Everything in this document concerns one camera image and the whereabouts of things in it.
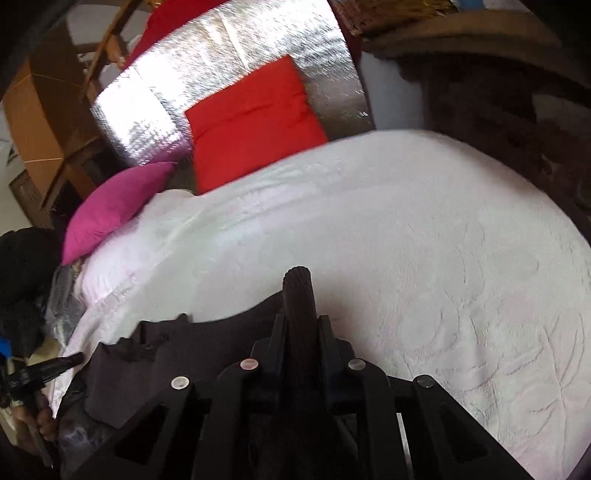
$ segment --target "red pillow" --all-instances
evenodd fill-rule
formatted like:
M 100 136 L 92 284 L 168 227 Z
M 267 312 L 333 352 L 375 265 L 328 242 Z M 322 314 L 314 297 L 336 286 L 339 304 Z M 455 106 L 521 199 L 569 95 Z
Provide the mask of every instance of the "red pillow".
M 288 56 L 255 70 L 185 114 L 195 145 L 199 193 L 327 142 Z

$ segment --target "white rivet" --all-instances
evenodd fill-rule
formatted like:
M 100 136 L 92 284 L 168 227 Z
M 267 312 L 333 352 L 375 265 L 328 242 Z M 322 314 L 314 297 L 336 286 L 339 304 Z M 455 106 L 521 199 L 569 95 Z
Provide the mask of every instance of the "white rivet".
M 175 390 L 182 390 L 183 388 L 187 388 L 190 383 L 187 377 L 176 377 L 170 382 L 170 386 Z
M 243 370 L 254 370 L 255 368 L 258 368 L 258 361 L 254 358 L 245 358 L 240 362 L 240 368 Z
M 353 358 L 349 363 L 348 366 L 351 370 L 363 370 L 365 368 L 366 363 L 361 360 L 360 358 Z

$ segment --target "pink pillow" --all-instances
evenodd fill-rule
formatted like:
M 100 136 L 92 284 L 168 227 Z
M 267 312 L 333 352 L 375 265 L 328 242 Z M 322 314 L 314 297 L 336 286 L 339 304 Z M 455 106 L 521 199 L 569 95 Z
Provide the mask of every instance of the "pink pillow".
M 66 231 L 61 259 L 68 265 L 92 253 L 166 186 L 173 162 L 128 168 L 104 182 L 80 205 Z

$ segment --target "dark brown fabric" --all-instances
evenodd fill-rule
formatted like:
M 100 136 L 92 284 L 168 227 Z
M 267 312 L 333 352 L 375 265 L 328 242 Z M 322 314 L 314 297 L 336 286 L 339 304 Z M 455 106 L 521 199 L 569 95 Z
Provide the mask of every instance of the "dark brown fabric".
M 247 358 L 255 341 L 271 334 L 281 306 L 278 293 L 225 320 L 192 323 L 181 315 L 141 322 L 130 338 L 100 344 L 85 369 L 86 412 L 121 428 L 173 378 L 214 380 L 228 365 Z
M 100 344 L 74 376 L 57 413 L 61 477 L 68 478 L 117 428 L 179 375 L 213 381 L 269 337 L 282 310 L 277 293 L 224 320 L 141 322 L 130 338 Z

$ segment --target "wicker basket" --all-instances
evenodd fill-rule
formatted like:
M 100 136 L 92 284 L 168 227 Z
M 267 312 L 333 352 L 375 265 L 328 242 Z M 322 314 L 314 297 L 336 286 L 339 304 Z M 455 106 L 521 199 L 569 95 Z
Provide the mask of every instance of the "wicker basket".
M 451 0 L 330 0 L 355 36 L 377 34 L 411 21 L 457 12 Z

